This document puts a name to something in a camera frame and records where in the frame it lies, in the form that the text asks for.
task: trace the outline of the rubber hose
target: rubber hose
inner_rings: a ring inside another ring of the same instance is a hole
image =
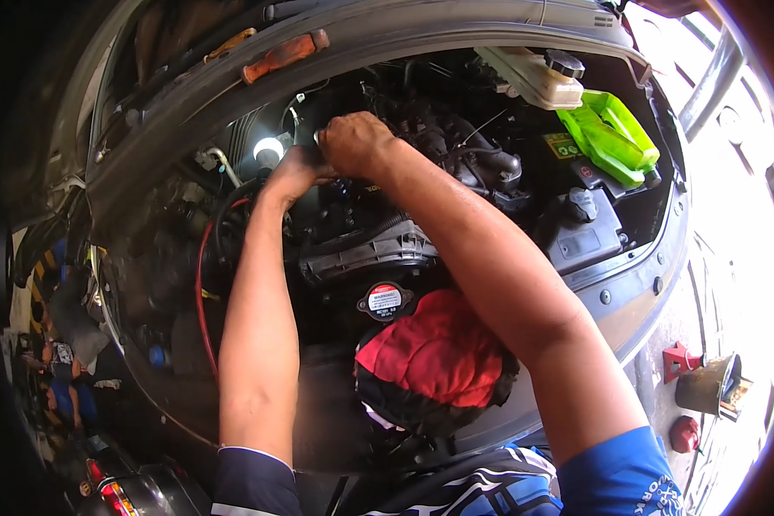
[[[212,224],[212,230],[215,233],[215,252],[218,253],[218,263],[226,263],[227,261],[227,254],[226,250],[224,249],[224,242],[222,241],[222,238],[224,237],[224,218],[226,217],[230,206],[232,206],[241,198],[247,196],[251,191],[260,187],[260,182],[255,178],[243,183],[240,187],[235,188],[233,191],[229,192],[227,200],[224,201],[221,207],[218,208],[218,212],[215,213],[215,220]]]
[[[316,256],[323,256],[324,254],[335,254],[346,251],[374,239],[383,232],[407,220],[409,220],[407,214],[400,212],[393,215],[389,219],[386,219],[374,228],[363,230],[361,233],[351,233],[340,237],[334,242],[303,246],[301,248],[301,258],[312,258]]]

